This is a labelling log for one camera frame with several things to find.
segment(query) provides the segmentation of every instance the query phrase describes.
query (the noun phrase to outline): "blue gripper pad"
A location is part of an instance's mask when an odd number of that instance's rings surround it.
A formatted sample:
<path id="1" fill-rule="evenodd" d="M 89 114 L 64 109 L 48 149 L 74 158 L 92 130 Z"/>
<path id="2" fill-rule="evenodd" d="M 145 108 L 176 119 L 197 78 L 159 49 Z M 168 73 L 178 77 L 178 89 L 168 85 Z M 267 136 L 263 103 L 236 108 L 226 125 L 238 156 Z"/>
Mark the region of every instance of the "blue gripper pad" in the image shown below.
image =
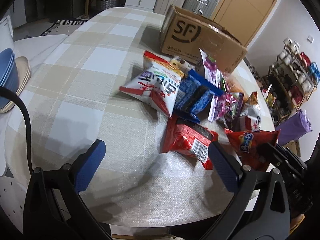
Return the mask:
<path id="1" fill-rule="evenodd" d="M 241 166 L 237 160 L 228 155 L 218 142 L 209 144 L 208 155 L 227 190 L 234 194 L 237 193 L 239 176 L 242 174 L 240 171 Z"/>
<path id="2" fill-rule="evenodd" d="M 73 186 L 77 194 L 87 189 L 105 154 L 106 144 L 102 140 L 96 140 L 86 153 L 75 160 L 72 165 L 76 170 Z"/>

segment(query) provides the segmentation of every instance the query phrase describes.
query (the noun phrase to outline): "sf logo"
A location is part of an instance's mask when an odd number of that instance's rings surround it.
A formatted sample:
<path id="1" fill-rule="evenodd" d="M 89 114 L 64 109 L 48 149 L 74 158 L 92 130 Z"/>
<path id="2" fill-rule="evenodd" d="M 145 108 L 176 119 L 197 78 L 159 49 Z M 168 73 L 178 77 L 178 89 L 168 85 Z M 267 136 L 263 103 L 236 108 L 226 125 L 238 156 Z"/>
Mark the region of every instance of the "sf logo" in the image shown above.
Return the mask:
<path id="1" fill-rule="evenodd" d="M 176 35 L 172 35 L 172 38 L 176 41 L 183 42 L 183 43 L 189 43 L 192 41 L 195 41 L 196 38 L 198 38 L 201 27 L 200 26 L 194 26 L 193 24 L 186 24 L 184 21 L 178 21 L 176 27 L 178 27 L 178 30 L 176 28 L 173 30 L 175 33 L 181 35 L 179 38 Z"/>

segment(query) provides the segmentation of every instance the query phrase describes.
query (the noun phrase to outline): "door frame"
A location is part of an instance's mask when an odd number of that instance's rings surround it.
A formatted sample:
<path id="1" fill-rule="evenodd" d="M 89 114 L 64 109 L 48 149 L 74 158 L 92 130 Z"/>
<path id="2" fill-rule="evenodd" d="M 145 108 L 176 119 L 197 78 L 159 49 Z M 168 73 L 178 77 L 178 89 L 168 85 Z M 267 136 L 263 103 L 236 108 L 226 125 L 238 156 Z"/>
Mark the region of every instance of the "door frame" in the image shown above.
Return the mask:
<path id="1" fill-rule="evenodd" d="M 211 15 L 211 20 L 214 21 L 214 18 L 217 16 L 217 14 L 220 11 L 221 6 L 223 5 L 225 0 L 219 0 L 215 10 L 213 11 L 212 15 Z M 255 35 L 257 34 L 257 32 L 260 30 L 261 26 L 264 24 L 264 22 L 266 21 L 266 19 L 268 18 L 270 12 L 272 11 L 273 7 L 275 6 L 277 0 L 274 0 L 272 6 L 270 7 L 270 9 L 268 10 L 266 16 L 263 18 L 263 20 L 261 21 L 260 25 L 258 26 L 258 28 L 255 30 L 255 32 L 252 34 L 252 36 L 250 37 L 249 41 L 246 44 L 242 44 L 244 47 L 247 47 L 250 42 L 252 41 L 252 39 L 255 37 Z"/>

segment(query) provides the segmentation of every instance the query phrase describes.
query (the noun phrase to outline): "wooden leg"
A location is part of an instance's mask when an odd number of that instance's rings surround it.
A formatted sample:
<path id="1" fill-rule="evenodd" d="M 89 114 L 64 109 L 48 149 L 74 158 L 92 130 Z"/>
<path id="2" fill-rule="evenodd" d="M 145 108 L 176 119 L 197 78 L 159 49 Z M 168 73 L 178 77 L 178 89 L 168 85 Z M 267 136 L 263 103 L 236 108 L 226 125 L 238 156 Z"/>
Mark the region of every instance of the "wooden leg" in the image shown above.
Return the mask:
<path id="1" fill-rule="evenodd" d="M 85 0 L 84 15 L 81 16 L 82 19 L 89 19 L 89 2 L 90 0 Z"/>

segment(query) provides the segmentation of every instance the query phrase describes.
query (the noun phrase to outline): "light switch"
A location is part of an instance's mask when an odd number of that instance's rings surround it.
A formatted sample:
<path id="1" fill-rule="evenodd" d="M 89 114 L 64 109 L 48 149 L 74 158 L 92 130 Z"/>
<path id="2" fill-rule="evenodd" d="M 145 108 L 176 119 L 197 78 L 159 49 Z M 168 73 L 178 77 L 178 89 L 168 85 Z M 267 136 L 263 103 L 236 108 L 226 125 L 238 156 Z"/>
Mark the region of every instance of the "light switch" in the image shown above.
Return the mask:
<path id="1" fill-rule="evenodd" d="M 309 36 L 309 37 L 308 37 L 308 41 L 309 41 L 311 44 L 313 43 L 313 40 L 314 40 L 314 39 L 313 39 L 312 36 Z"/>

